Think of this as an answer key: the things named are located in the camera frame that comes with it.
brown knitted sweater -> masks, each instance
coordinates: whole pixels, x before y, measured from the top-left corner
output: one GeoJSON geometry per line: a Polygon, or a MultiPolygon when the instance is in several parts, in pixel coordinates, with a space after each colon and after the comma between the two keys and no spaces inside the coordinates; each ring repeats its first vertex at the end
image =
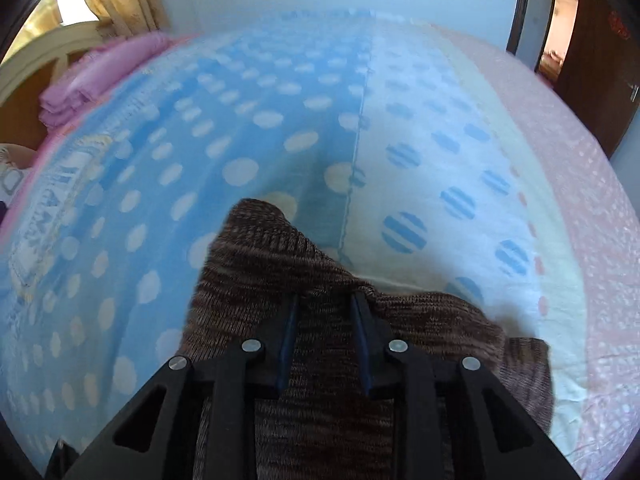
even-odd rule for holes
{"type": "Polygon", "coordinates": [[[179,352],[194,361],[220,355],[232,338],[253,335],[273,316],[283,292],[302,296],[289,389],[277,402],[256,405],[258,478],[389,478],[392,406],[360,391],[344,309],[345,293],[356,290],[399,338],[444,358],[480,359],[548,431],[553,395],[545,342],[507,338],[479,309],[449,294],[382,294],[325,256],[279,209],[242,200],[209,249],[179,352]]]}

door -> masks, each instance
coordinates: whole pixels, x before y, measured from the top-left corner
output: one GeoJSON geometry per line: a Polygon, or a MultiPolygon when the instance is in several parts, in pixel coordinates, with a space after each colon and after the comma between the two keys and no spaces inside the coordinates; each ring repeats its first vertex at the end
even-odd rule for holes
{"type": "Polygon", "coordinates": [[[555,90],[611,156],[640,102],[640,47],[606,0],[579,0],[555,90]]]}

bed headboard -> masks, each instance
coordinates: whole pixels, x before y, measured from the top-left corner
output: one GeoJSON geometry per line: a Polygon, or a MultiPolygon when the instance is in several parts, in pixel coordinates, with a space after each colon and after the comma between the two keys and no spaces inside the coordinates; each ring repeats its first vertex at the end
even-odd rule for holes
{"type": "Polygon", "coordinates": [[[39,95],[73,62],[104,42],[110,24],[58,27],[25,45],[0,65],[0,143],[37,150],[46,127],[38,120],[39,95]]]}

bed sheet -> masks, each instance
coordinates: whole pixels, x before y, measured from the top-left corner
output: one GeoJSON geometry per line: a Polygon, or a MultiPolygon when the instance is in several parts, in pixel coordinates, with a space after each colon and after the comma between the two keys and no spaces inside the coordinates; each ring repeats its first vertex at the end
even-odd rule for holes
{"type": "MultiPolygon", "coordinates": [[[[43,470],[60,436],[84,449],[173,354],[209,243],[254,197],[383,290],[450,292],[510,335],[545,339],[553,440],[585,477],[604,476],[583,453],[605,420],[590,399],[612,395],[589,379],[585,282],[604,277],[572,233],[581,222],[636,248],[638,222],[606,162],[586,190],[579,163],[545,160],[470,44],[368,11],[294,12],[165,53],[63,137],[0,232],[0,410],[33,463],[43,470]],[[593,211],[568,216],[611,189],[614,234],[593,211]]],[[[563,117],[561,139],[575,130],[561,104],[541,112],[563,117]]],[[[631,310],[638,258],[605,254],[631,310]]],[[[626,389],[637,427],[638,381],[626,389]]]]}

silver screw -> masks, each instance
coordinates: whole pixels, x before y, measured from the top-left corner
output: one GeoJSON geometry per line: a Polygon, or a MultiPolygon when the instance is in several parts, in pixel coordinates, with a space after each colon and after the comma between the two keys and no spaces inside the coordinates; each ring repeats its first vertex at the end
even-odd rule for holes
{"type": "Polygon", "coordinates": [[[475,357],[471,357],[471,356],[465,357],[464,359],[462,359],[462,365],[467,370],[471,370],[472,372],[480,369],[480,361],[478,361],[478,359],[476,359],[475,357]]]}
{"type": "Polygon", "coordinates": [[[181,355],[169,359],[169,368],[171,368],[171,370],[182,370],[186,365],[187,359],[181,355]]]}
{"type": "Polygon", "coordinates": [[[242,350],[245,352],[257,352],[262,348],[262,343],[257,339],[246,339],[242,342],[242,350]]]}
{"type": "Polygon", "coordinates": [[[389,341],[389,350],[392,352],[406,352],[409,349],[409,345],[402,341],[402,339],[393,339],[393,341],[389,341]]]}

